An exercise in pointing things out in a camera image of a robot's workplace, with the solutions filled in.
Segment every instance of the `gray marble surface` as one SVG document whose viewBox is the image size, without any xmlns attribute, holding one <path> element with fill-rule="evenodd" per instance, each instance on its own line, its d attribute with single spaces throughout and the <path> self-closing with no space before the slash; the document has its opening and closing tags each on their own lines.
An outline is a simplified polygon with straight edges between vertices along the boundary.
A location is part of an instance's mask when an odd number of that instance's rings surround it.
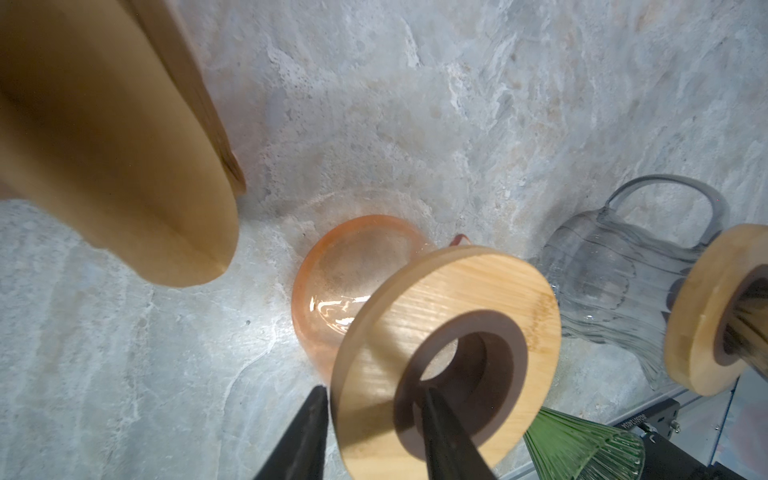
<svg viewBox="0 0 768 480">
<path fill-rule="evenodd" d="M 768 223 L 762 0 L 172 5 L 247 176 L 237 254 L 207 285 L 152 286 L 0 203 L 0 477 L 251 478 L 319 382 L 293 277 L 361 214 L 530 258 L 623 181 L 672 173 Z M 661 186 L 622 213 L 692 244 L 709 210 Z M 607 421 L 651 395 L 632 355 L 569 339 L 547 404 Z M 346 477 L 333 437 L 326 470 Z"/>
</svg>

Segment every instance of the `bamboo lid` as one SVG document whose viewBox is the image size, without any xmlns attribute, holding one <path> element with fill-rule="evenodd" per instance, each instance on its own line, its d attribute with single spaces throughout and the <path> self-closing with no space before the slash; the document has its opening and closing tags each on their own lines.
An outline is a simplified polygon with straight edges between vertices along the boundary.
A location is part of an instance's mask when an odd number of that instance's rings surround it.
<svg viewBox="0 0 768 480">
<path fill-rule="evenodd" d="M 664 363 L 676 382 L 700 395 L 730 386 L 746 363 L 723 349 L 723 334 L 739 297 L 768 277 L 768 226 L 742 224 L 723 232 L 686 278 L 670 314 Z"/>
<path fill-rule="evenodd" d="M 445 370 L 421 380 L 455 339 Z M 484 247 L 450 247 L 410 263 L 366 302 L 336 357 L 331 413 L 349 473 L 427 477 L 419 433 L 427 385 L 495 465 L 541 408 L 560 341 L 557 301 L 528 263 Z"/>
</svg>

